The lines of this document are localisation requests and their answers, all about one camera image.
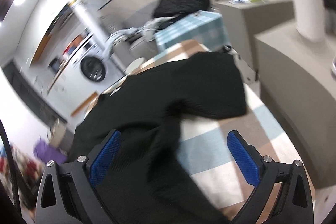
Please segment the black knit garment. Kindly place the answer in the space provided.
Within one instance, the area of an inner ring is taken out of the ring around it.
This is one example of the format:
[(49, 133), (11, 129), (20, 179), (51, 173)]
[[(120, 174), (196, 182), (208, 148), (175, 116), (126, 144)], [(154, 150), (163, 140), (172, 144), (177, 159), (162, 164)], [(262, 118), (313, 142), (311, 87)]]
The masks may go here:
[(121, 147), (98, 195), (117, 223), (227, 223), (175, 157), (183, 114), (246, 114), (243, 82), (227, 53), (199, 52), (128, 76), (76, 128), (69, 160), (115, 129)]

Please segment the checkered brown blue blanket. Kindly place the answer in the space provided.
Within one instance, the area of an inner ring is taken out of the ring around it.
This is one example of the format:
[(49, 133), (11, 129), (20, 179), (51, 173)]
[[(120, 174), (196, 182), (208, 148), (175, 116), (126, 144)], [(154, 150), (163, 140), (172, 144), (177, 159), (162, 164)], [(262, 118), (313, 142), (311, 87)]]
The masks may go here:
[(231, 54), (170, 47), (100, 96), (70, 158), (116, 136), (90, 179), (115, 223), (313, 223), (304, 165)]

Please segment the purple cloth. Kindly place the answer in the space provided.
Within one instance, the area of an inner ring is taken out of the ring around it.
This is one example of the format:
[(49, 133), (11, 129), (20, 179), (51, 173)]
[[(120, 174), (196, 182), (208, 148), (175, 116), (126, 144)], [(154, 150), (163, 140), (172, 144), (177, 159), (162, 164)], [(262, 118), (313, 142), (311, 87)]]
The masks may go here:
[(67, 161), (66, 155), (47, 144), (44, 140), (40, 140), (36, 143), (33, 149), (33, 154), (45, 164), (47, 164), (50, 160), (53, 160), (58, 164), (65, 163)]

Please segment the white washing machine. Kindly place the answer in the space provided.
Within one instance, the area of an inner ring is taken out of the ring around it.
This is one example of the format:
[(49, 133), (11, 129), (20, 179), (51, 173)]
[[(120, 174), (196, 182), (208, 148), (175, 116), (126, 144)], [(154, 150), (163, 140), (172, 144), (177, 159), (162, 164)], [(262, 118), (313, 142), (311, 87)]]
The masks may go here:
[(76, 53), (72, 67), (84, 86), (103, 93), (124, 77), (121, 69), (110, 59), (103, 57), (103, 50), (92, 40), (84, 43)]

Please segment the beige cabinet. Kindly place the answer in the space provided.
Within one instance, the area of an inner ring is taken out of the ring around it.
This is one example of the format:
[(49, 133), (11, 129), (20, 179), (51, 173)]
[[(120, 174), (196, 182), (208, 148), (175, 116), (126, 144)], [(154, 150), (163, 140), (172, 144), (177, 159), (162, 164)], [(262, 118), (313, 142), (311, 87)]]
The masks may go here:
[(286, 127), (314, 186), (334, 186), (335, 36), (311, 42), (290, 20), (255, 42), (262, 100)]

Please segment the white round stool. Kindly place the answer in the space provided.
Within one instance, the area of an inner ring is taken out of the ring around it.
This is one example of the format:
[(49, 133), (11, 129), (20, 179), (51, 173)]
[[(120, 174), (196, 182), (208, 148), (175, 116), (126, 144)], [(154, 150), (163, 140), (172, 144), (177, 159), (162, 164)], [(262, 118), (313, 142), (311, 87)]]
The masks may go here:
[(137, 58), (135, 61), (131, 62), (130, 65), (126, 68), (125, 74), (131, 74), (133, 71), (138, 69), (145, 61), (146, 59), (144, 57)]

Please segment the blue checkered cloth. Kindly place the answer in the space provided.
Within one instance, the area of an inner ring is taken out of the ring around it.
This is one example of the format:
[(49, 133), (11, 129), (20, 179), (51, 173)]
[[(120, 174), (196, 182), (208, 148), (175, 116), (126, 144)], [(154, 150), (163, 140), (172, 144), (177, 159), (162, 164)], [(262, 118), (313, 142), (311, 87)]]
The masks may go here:
[(222, 15), (210, 11), (195, 12), (155, 33), (161, 52), (185, 40), (196, 40), (211, 51), (230, 45)]

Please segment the black jacket pile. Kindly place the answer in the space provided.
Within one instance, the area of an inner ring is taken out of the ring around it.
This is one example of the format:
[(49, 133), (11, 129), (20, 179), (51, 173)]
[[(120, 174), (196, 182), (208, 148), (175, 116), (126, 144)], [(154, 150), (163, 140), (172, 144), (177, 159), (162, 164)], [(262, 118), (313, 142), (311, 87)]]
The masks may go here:
[(152, 18), (189, 15), (197, 11), (207, 11), (210, 0), (159, 0)]

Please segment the white paper towel roll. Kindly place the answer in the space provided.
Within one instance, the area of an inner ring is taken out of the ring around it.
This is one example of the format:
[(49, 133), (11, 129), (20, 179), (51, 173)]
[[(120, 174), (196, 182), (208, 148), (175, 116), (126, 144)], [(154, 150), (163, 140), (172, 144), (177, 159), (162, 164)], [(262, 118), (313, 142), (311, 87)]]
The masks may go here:
[(296, 28), (311, 42), (325, 37), (325, 7), (323, 0), (293, 0)]

